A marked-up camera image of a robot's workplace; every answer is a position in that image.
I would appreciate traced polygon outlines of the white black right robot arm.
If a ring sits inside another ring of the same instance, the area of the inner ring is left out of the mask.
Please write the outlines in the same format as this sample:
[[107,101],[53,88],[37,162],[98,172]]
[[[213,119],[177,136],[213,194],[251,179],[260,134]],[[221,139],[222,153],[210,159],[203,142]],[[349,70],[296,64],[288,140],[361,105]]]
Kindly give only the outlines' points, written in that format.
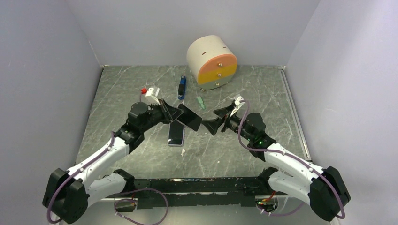
[[325,221],[344,219],[344,207],[351,197],[340,172],[329,166],[323,168],[308,162],[284,148],[266,132],[260,113],[245,111],[243,117],[236,115],[245,101],[214,110],[215,119],[203,120],[202,125],[215,135],[229,129],[238,140],[245,139],[243,148],[256,158],[275,165],[269,175],[260,179],[258,189],[268,195],[272,191],[283,192],[308,204],[313,212]]

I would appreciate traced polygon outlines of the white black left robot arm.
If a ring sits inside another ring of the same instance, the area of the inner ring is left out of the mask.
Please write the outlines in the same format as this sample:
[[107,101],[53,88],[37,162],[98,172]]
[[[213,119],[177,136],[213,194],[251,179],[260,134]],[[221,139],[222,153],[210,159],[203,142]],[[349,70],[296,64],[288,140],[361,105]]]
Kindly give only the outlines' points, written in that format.
[[56,224],[62,220],[76,222],[93,203],[119,193],[128,197],[137,192],[135,178],[122,169],[103,179],[99,174],[116,161],[129,155],[145,139],[144,133],[159,123],[169,124],[183,115],[183,110],[168,105],[137,102],[131,106],[126,122],[111,133],[110,140],[83,162],[62,170],[54,170],[47,183],[42,204],[47,208],[47,220]]

